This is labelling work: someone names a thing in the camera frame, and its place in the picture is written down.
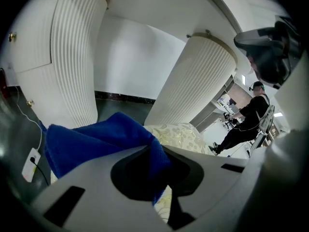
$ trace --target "ribbed white panel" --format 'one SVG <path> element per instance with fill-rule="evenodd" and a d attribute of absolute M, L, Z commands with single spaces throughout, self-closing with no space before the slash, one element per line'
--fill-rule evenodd
<path fill-rule="evenodd" d="M 219 92 L 236 63 L 219 44 L 193 36 L 183 49 L 145 125 L 190 122 Z"/>
<path fill-rule="evenodd" d="M 32 110 L 49 127 L 51 124 L 75 128 L 75 122 L 62 99 L 56 72 L 52 64 L 16 74 L 19 85 Z"/>
<path fill-rule="evenodd" d="M 93 59 L 105 0 L 59 0 L 52 25 L 51 56 L 59 89 L 76 127 L 98 118 Z"/>
<path fill-rule="evenodd" d="M 16 40 L 10 42 L 16 72 L 51 63 L 50 33 L 57 1 L 29 0 L 17 16 L 11 28 Z"/>

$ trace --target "dark floor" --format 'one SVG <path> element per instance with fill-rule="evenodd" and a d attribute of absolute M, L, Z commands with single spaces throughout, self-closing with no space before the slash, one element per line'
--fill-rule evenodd
<path fill-rule="evenodd" d="M 38 119 L 33 110 L 26 105 L 26 99 L 20 93 L 19 105 L 28 117 L 36 122 Z M 21 175 L 25 161 L 31 148 L 37 148 L 40 140 L 40 131 L 34 123 L 27 120 L 16 106 L 17 92 L 12 97 L 2 100 L 0 107 L 0 160 L 9 177 L 12 191 L 26 203 L 30 203 L 42 190 L 46 188 L 45 180 L 40 171 L 36 170 L 31 183 Z M 144 121 L 152 107 L 151 104 L 134 103 L 129 101 L 96 100 L 98 121 L 108 119 L 116 112 L 123 112 L 137 122 Z M 43 152 L 44 136 L 39 149 L 41 158 L 38 166 L 50 182 L 50 167 Z"/>
<path fill-rule="evenodd" d="M 104 121 L 116 112 L 123 112 L 140 124 L 144 124 L 152 104 L 134 103 L 130 101 L 96 100 L 98 121 Z"/>

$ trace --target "gold knob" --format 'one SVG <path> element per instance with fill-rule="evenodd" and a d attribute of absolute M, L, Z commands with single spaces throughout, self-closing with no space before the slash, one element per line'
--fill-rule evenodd
<path fill-rule="evenodd" d="M 32 107 L 32 103 L 33 103 L 33 100 L 27 101 L 27 105 L 28 105 L 29 107 Z"/>
<path fill-rule="evenodd" d="M 9 34 L 9 42 L 12 42 L 12 40 L 15 40 L 15 39 L 16 39 L 16 33 L 11 32 Z"/>

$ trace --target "blue towel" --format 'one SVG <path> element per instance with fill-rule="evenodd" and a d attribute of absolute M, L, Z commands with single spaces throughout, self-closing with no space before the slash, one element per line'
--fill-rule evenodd
<path fill-rule="evenodd" d="M 135 120 L 116 113 L 105 121 L 76 129 L 51 125 L 45 132 L 45 155 L 57 178 L 88 160 L 150 145 L 149 179 L 171 167 L 159 141 Z M 164 190 L 154 191 L 155 204 Z"/>

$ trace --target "backpack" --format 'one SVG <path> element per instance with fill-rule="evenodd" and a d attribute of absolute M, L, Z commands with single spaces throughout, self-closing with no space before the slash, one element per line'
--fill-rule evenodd
<path fill-rule="evenodd" d="M 273 116 L 274 116 L 274 112 L 275 112 L 275 106 L 270 105 L 270 103 L 269 103 L 269 101 L 268 101 L 268 99 L 265 95 L 260 95 L 260 96 L 262 96 L 265 99 L 266 103 L 268 104 L 268 108 L 267 108 L 266 112 L 264 113 L 263 117 L 260 117 L 259 113 L 257 111 L 255 111 L 255 112 L 256 112 L 256 115 L 257 115 L 257 117 L 260 121 L 259 126 L 258 126 L 259 129 L 261 130 L 261 132 L 263 134 L 267 134 L 268 132 L 266 133 L 266 131 L 268 129 L 269 123 L 272 124 L 272 120 L 273 120 Z"/>

